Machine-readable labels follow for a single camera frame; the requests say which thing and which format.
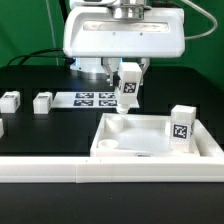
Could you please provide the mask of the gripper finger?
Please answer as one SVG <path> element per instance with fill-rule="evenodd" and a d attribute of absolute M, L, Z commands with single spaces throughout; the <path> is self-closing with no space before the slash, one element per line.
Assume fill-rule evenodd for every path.
<path fill-rule="evenodd" d="M 150 66 L 150 59 L 149 58 L 141 58 L 140 59 L 139 67 L 141 68 L 143 75 L 146 73 L 149 66 Z M 144 81 L 144 76 L 143 75 L 141 76 L 141 81 Z"/>
<path fill-rule="evenodd" d="M 102 58 L 101 66 L 109 76 L 109 84 L 113 84 L 113 75 L 118 70 L 120 64 L 119 58 Z"/>

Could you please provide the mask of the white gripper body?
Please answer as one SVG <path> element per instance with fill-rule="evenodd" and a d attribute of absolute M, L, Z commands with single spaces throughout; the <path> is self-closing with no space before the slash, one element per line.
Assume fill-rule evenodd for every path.
<path fill-rule="evenodd" d="M 107 7 L 76 7 L 66 21 L 68 57 L 173 58 L 185 50 L 182 9 L 154 8 L 143 20 L 116 20 Z"/>

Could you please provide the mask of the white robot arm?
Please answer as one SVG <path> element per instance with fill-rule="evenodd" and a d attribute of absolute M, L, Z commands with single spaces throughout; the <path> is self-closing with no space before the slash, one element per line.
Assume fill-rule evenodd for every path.
<path fill-rule="evenodd" d="M 176 58 L 185 50 L 184 11 L 146 0 L 70 0 L 63 51 L 71 69 L 89 79 L 110 78 L 123 59 Z"/>

